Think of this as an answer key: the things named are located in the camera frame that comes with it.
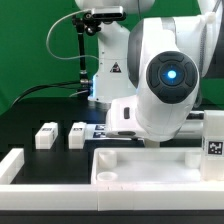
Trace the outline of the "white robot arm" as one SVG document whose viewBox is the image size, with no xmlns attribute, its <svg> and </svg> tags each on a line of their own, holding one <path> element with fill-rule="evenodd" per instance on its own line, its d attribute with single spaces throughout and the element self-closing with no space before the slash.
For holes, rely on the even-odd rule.
<svg viewBox="0 0 224 224">
<path fill-rule="evenodd" d="M 127 68 L 136 88 L 112 101 L 108 137 L 173 138 L 185 123 L 211 63 L 223 16 L 223 0 L 197 0 L 197 16 L 141 20 L 129 34 Z"/>
</svg>

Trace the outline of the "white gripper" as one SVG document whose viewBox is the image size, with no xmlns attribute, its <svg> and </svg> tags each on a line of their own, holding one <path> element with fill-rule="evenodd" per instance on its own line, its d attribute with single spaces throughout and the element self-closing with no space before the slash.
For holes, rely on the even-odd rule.
<svg viewBox="0 0 224 224">
<path fill-rule="evenodd" d="M 105 133 L 110 138 L 146 138 L 147 132 L 135 116 L 136 96 L 114 99 L 106 114 Z"/>
</svg>

